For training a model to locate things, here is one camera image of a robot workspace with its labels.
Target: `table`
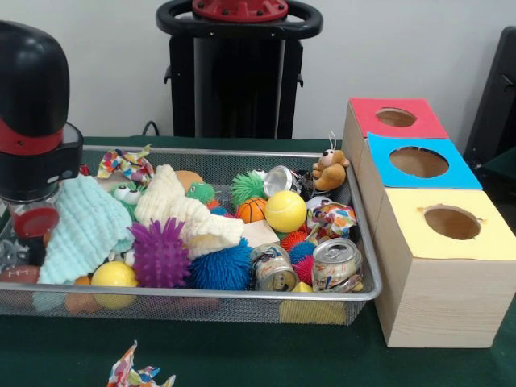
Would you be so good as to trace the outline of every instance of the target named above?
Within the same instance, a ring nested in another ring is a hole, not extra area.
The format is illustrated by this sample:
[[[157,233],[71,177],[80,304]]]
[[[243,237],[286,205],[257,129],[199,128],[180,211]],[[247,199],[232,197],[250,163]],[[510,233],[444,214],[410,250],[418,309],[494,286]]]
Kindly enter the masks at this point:
[[[324,140],[89,138],[88,144],[320,152]],[[373,302],[349,327],[0,317],[0,372],[9,385],[106,385],[139,341],[135,366],[176,386],[514,386],[516,302],[492,348],[390,349]]]

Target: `stacked wooden boxes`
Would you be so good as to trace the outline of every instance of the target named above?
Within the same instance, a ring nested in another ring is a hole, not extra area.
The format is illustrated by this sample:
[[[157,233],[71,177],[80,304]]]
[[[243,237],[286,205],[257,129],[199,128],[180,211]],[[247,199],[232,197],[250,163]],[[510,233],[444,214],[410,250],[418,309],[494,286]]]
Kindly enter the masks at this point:
[[[352,162],[381,266],[389,347],[490,347],[516,290],[516,237],[424,100],[352,99]]]

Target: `purple spiky ball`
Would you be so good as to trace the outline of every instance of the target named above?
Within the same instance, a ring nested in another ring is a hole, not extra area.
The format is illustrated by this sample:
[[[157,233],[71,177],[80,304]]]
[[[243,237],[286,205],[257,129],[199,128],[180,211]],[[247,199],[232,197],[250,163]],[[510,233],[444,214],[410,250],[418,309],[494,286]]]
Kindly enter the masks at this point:
[[[190,275],[188,248],[183,247],[179,237],[184,222],[171,218],[163,230],[159,221],[145,226],[134,223],[131,230],[135,236],[136,280],[144,288],[176,288],[185,286]]]

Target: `metal mesh tray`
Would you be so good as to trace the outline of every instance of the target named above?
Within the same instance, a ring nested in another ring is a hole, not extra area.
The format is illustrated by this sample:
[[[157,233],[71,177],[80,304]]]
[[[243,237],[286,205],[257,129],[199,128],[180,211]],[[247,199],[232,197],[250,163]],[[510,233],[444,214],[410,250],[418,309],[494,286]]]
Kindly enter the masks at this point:
[[[86,146],[83,162],[94,175],[104,153],[113,147]],[[124,149],[137,152],[140,148]],[[202,149],[154,148],[149,161],[154,165],[170,164],[176,170],[199,173],[213,184],[219,201],[229,207],[229,184],[237,173],[276,165],[311,170],[318,154],[290,152],[242,152]],[[352,167],[347,168],[347,182],[333,196],[337,202],[350,204],[356,212],[358,227],[352,238],[364,256],[364,289],[360,293],[276,293],[256,291],[218,291],[199,289],[145,289],[73,285],[27,285],[0,282],[0,314],[32,316],[73,316],[90,318],[150,318],[181,321],[216,321],[239,323],[323,323],[349,325],[365,302],[381,291],[381,277],[372,246],[365,212]],[[10,223],[0,238],[12,236]],[[70,293],[93,293],[113,298],[127,296],[134,301],[120,310],[102,309],[96,313],[71,315],[64,299]]]

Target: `tennis ball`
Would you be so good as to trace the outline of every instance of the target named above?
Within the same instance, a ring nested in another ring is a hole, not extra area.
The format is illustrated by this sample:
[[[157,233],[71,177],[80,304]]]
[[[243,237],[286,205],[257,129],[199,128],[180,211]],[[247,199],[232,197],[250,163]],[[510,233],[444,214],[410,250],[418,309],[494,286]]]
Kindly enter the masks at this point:
[[[305,201],[292,191],[275,193],[265,206],[265,219],[276,231],[296,231],[306,221]]]
[[[114,260],[103,264],[91,278],[92,286],[127,286],[138,285],[135,271],[130,267]],[[123,309],[135,299],[135,295],[95,294],[95,300],[107,309]]]

